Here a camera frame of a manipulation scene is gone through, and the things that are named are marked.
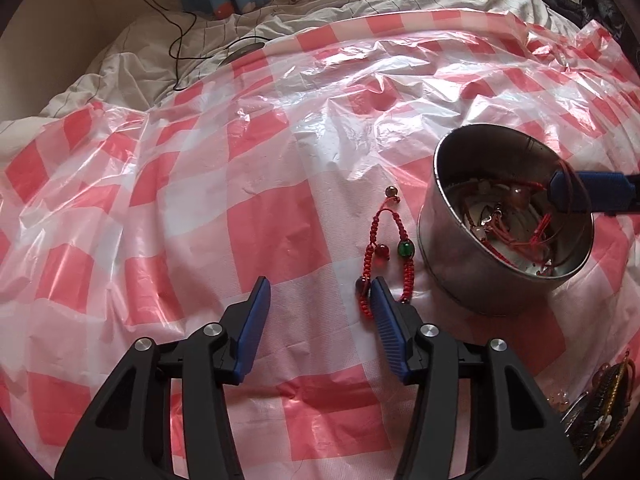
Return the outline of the round metal tin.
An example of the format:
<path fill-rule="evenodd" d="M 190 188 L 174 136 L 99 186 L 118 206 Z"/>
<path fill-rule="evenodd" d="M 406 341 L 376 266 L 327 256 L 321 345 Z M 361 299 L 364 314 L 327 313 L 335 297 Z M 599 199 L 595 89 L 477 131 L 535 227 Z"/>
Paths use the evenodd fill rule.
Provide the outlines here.
<path fill-rule="evenodd" d="M 435 283 L 473 312 L 543 302 L 587 263 L 594 222 L 568 163 L 532 136 L 467 125 L 439 141 L 419 244 Z"/>

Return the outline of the white bed quilt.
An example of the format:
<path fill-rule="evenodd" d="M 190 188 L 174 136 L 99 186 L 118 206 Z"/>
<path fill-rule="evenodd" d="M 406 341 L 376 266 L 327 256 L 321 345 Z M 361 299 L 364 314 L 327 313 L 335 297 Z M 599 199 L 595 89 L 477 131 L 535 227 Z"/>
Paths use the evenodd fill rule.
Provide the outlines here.
<path fill-rule="evenodd" d="M 511 13 L 566 36 L 577 28 L 542 0 L 271 0 L 224 21 L 176 0 L 23 0 L 1 36 L 1 158 L 91 101 L 149 110 L 256 38 L 415 10 Z"/>

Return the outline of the red white checkered plastic sheet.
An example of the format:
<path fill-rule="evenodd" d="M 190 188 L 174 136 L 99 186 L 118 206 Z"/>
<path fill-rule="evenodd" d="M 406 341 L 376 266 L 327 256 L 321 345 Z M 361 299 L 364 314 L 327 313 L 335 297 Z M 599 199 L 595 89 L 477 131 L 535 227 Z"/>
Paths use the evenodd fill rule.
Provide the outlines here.
<path fill-rule="evenodd" d="M 147 112 L 94 98 L 1 142 L 1 406 L 52 471 L 137 338 L 193 333 L 258 276 L 272 305 L 227 392 L 250 479 L 389 479 L 414 398 L 355 297 L 396 186 L 416 230 L 434 149 L 509 126 L 577 169 L 639 168 L 639 77 L 599 25 L 465 10 L 289 36 Z"/>

